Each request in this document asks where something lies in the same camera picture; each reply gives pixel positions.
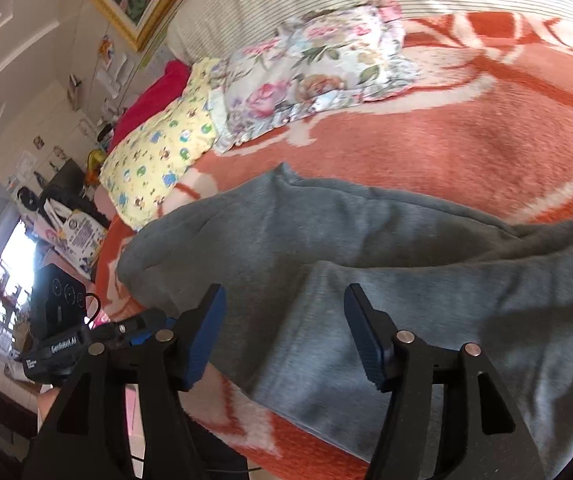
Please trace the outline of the person's left hand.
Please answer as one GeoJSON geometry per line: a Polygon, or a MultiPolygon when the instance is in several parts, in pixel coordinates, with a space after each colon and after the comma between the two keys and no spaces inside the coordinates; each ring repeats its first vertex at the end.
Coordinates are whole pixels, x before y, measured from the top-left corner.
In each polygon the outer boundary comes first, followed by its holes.
{"type": "Polygon", "coordinates": [[[43,385],[37,396],[38,428],[44,424],[53,403],[58,397],[61,389],[50,385],[43,385]]]}

